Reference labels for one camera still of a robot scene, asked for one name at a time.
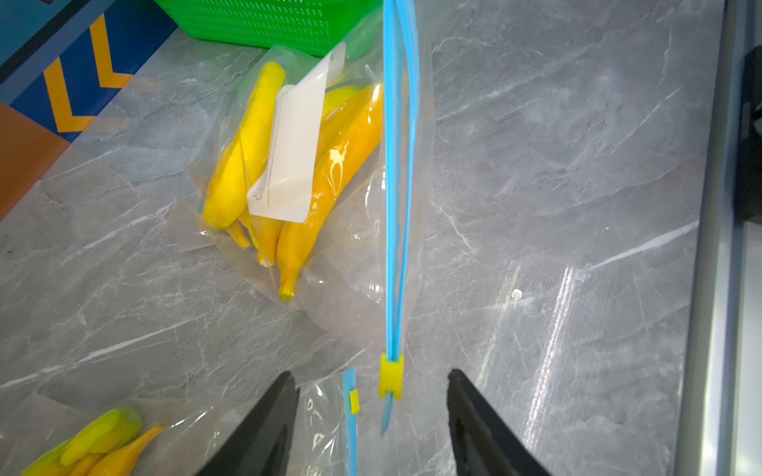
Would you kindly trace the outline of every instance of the grey marble countertop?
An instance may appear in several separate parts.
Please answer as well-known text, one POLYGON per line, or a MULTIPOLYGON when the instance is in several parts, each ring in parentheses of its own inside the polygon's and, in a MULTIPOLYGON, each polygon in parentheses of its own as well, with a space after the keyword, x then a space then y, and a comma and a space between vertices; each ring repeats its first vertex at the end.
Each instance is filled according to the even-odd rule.
POLYGON ((424 285, 382 442, 376 354, 168 235, 219 97, 261 55, 179 30, 0 222, 0 417, 35 390, 244 402, 285 369, 352 365, 360 473, 454 474, 460 367, 556 476, 667 474, 722 3, 447 4, 424 285))

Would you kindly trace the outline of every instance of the plastic bag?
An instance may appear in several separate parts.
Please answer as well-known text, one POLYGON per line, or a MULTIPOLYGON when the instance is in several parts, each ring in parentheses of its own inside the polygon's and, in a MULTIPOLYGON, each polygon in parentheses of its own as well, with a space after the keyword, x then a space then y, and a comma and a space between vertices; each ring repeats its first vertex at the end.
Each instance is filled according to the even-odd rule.
MULTIPOLYGON (((357 439, 348 406, 351 389, 354 369, 299 386, 289 476, 356 474, 356 463, 351 464, 356 461, 357 439)), ((44 452, 72 438, 105 411, 119 407, 137 411, 144 422, 142 431, 167 425, 142 451, 133 476, 191 476, 222 447, 253 406, 131 398, 102 411, 86 412, 32 394, 0 426, 0 476, 18 476, 44 452)))
MULTIPOLYGON (((331 93, 347 86, 354 86, 362 91, 374 85, 382 85, 383 36, 380 9, 366 16, 342 43, 346 48, 344 67, 341 74, 328 84, 327 92, 331 93)), ((425 46, 421 46, 421 50, 426 50, 425 46)), ((431 57, 426 53, 421 54, 420 58, 421 109, 414 146, 415 193, 411 206, 404 315, 409 314, 418 290, 424 235, 423 211, 429 191, 434 137, 431 57)), ((203 220, 203 207, 210 178, 214 175, 220 155, 240 127, 246 101, 263 67, 269 62, 278 62, 286 71, 284 84, 293 85, 317 63, 317 60, 276 47, 267 52, 247 72, 241 84, 221 107, 216 128, 210 131, 187 169, 170 222, 181 250, 198 248, 213 242, 245 280, 268 298, 282 302, 282 293, 279 294, 279 291, 283 290, 280 268, 261 266, 256 250, 241 248, 229 233, 215 229, 203 220)), ((407 120, 406 117, 407 113, 403 111, 403 122, 407 120)), ((317 158, 317 168, 320 166, 320 159, 317 158)), ((328 165, 331 177, 338 176, 339 163, 333 161, 328 165)), ((283 305, 290 309, 303 308, 309 317, 324 329, 346 337, 361 347, 375 350, 384 347, 386 331, 384 174, 383 147, 379 146, 370 153, 352 179, 345 181, 348 183, 338 195, 335 205, 320 228, 309 257, 299 270, 294 298, 283 302, 283 305)), ((319 172, 315 173, 316 180, 319 175, 319 172)), ((247 185, 251 185, 254 180, 253 177, 248 177, 247 185)))
POLYGON ((431 153, 431 144, 418 140, 419 128, 424 137, 433 134, 430 122, 421 123, 421 99, 430 91, 421 77, 426 68, 421 57, 417 15, 413 0, 385 0, 383 5, 384 83, 387 86, 384 102, 385 165, 386 165, 386 351, 381 359, 379 394, 385 395, 386 405, 381 423, 381 435, 389 427, 395 398, 402 397, 404 358, 402 338, 405 332, 404 315, 409 312, 417 289, 415 260, 417 231, 421 229, 421 204, 425 203, 426 183, 430 170, 420 157, 431 153))

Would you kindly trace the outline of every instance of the yellow zipper slider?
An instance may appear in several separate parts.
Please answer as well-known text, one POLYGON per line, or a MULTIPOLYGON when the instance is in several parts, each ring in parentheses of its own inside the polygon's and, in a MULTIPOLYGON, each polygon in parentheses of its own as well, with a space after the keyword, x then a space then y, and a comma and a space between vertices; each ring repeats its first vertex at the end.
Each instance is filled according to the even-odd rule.
POLYGON ((357 415, 359 411, 360 411, 360 394, 357 392, 357 389, 355 388, 353 391, 349 392, 349 413, 353 415, 357 415))
POLYGON ((379 380, 379 397, 384 398, 388 392, 394 393, 394 398, 402 398, 402 371, 405 368, 405 358, 399 353, 398 362, 386 360, 386 352, 381 354, 381 379, 379 380))

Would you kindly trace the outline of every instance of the banana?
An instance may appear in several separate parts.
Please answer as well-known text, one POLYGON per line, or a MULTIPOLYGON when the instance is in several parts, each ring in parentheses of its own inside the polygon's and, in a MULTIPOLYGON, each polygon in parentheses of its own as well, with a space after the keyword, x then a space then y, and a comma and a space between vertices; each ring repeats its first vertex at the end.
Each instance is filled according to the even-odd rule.
POLYGON ((70 466, 89 452, 109 452, 135 438, 142 418, 132 408, 114 408, 96 418, 72 438, 61 454, 61 464, 70 466))
POLYGON ((61 465, 59 458, 71 441, 71 439, 67 439, 60 445, 46 451, 42 456, 34 460, 34 463, 27 466, 26 469, 21 472, 21 476, 43 476, 45 471, 54 463, 61 465))
POLYGON ((120 408, 120 410, 123 412, 122 422, 114 431, 95 443, 90 448, 91 453, 110 453, 132 442, 140 434, 142 428, 140 414, 129 407, 120 408))
POLYGON ((109 410, 93 420, 77 433, 66 447, 66 450, 61 454, 61 464, 64 466, 72 465, 82 456, 87 455, 95 443, 114 431, 123 420, 124 413, 121 408, 109 410))
POLYGON ((241 225, 243 225, 244 228, 248 230, 248 236, 251 238, 251 243, 254 245, 254 248, 259 249, 259 241, 257 241, 257 237, 254 234, 254 229, 251 227, 251 216, 248 214, 248 208, 244 208, 241 212, 241 215, 239 216, 239 222, 241 225))
POLYGON ((279 293, 284 301, 293 297, 296 278, 339 195, 381 141, 382 85, 363 89, 344 106, 353 112, 318 159, 307 219, 304 223, 287 222, 280 233, 276 260, 280 267, 279 293))
POLYGON ((360 108, 367 104, 368 93, 371 91, 371 88, 373 88, 372 85, 364 88, 361 92, 352 94, 346 101, 340 103, 323 119, 320 124, 318 148, 315 154, 316 168, 320 158, 325 154, 325 150, 336 139, 336 135, 339 134, 340 131, 346 129, 347 122, 355 116, 360 108))
POLYGON ((269 268, 275 263, 275 247, 284 221, 253 215, 249 216, 249 220, 251 222, 251 230, 257 238, 257 243, 259 243, 257 262, 269 268))
POLYGON ((251 246, 248 238, 246 238, 246 234, 243 232, 243 226, 240 221, 233 222, 228 228, 225 228, 225 231, 228 232, 230 238, 241 248, 246 249, 251 246))
POLYGON ((323 97, 323 115, 320 120, 325 120, 326 116, 332 113, 337 107, 343 104, 360 90, 357 86, 343 86, 341 88, 331 89, 323 97))
POLYGON ((166 425, 156 425, 124 448, 107 454, 93 466, 89 476, 130 476, 140 453, 166 427, 166 425))
POLYGON ((275 97, 285 78, 286 71, 276 62, 262 67, 241 126, 219 158, 203 207, 203 218, 217 229, 228 228, 246 207, 244 170, 259 178, 267 164, 275 97))
POLYGON ((104 456, 96 453, 88 453, 82 456, 76 463, 68 467, 72 470, 66 476, 88 476, 93 466, 102 460, 104 456))
POLYGON ((74 466, 62 465, 61 461, 57 459, 54 462, 50 463, 47 468, 45 468, 42 476, 67 476, 73 468, 74 466))

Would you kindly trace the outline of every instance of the white paper card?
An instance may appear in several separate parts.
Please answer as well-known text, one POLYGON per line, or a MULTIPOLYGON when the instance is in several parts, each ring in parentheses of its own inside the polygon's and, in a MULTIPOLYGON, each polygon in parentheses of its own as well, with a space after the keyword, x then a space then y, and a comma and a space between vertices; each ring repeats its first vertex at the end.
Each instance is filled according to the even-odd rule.
POLYGON ((307 219, 325 87, 344 68, 345 52, 346 45, 339 43, 299 84, 278 92, 267 167, 247 193, 252 215, 307 219))

